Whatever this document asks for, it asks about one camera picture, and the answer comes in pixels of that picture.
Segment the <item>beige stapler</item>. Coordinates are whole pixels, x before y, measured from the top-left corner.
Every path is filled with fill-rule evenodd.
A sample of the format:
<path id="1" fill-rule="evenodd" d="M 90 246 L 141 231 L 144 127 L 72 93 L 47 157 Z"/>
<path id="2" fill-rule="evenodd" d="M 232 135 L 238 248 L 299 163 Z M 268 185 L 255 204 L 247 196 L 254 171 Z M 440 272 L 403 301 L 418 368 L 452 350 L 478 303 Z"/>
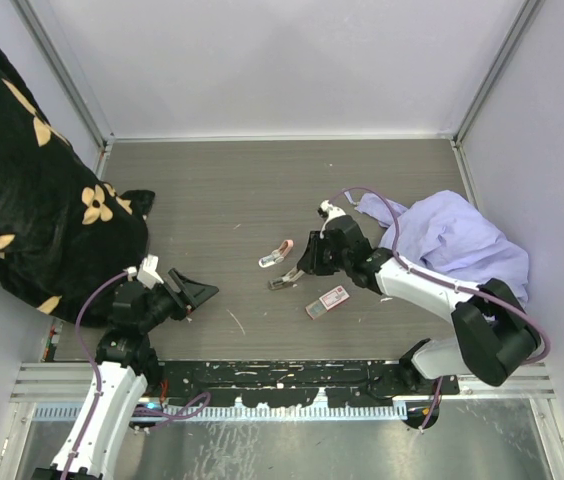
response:
<path id="1" fill-rule="evenodd" d="M 294 267 L 284 275 L 270 280 L 268 282 L 268 289 L 275 291 L 293 286 L 303 275 L 304 272 L 301 269 Z"/>

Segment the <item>pink stapler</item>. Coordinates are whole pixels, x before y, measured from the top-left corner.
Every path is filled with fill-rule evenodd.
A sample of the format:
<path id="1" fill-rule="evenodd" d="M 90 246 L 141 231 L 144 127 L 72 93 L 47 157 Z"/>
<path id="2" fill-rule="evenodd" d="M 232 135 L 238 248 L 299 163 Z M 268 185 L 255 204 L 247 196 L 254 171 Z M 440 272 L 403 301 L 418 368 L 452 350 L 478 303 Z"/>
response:
<path id="1" fill-rule="evenodd" d="M 284 240 L 281 245 L 273 250 L 270 254 L 261 257 L 258 260 L 258 265 L 261 268 L 269 268 L 273 265 L 279 264 L 289 255 L 294 247 L 294 241 L 291 239 Z"/>

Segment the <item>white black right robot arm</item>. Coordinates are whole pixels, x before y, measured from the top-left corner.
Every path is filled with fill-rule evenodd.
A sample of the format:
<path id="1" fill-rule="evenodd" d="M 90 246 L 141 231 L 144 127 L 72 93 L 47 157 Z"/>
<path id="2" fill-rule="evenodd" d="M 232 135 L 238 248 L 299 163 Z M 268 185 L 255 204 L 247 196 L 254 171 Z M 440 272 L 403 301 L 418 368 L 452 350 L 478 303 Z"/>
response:
<path id="1" fill-rule="evenodd" d="M 343 272 L 362 289 L 405 300 L 452 326 L 453 337 L 423 340 L 402 357 L 400 379 L 414 394 L 440 377 L 462 374 L 500 386 L 543 345 L 503 281 L 475 284 L 419 269 L 387 248 L 372 247 L 349 215 L 310 232 L 297 267 L 314 276 Z"/>

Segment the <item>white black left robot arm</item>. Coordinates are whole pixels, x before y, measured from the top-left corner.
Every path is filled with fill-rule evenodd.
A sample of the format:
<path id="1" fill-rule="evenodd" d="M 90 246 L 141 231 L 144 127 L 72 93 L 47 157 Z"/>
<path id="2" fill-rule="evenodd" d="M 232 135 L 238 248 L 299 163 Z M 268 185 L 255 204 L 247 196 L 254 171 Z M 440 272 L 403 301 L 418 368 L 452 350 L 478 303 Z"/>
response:
<path id="1" fill-rule="evenodd" d="M 211 394 L 195 395 L 175 414 L 162 407 L 142 407 L 143 396 L 156 393 L 163 371 L 148 334 L 167 319 L 183 320 L 219 293 L 213 285 L 169 271 L 177 290 L 166 282 L 148 287 L 140 272 L 129 268 L 99 286 L 85 301 L 75 321 L 81 324 L 87 310 L 101 294 L 113 295 L 108 317 L 110 328 L 95 352 L 82 350 L 92 368 L 92 379 L 82 407 L 63 446 L 46 468 L 37 468 L 33 479 L 111 479 L 124 436 L 135 416 L 150 420 L 150 430 L 173 421 L 190 419 L 211 402 Z"/>

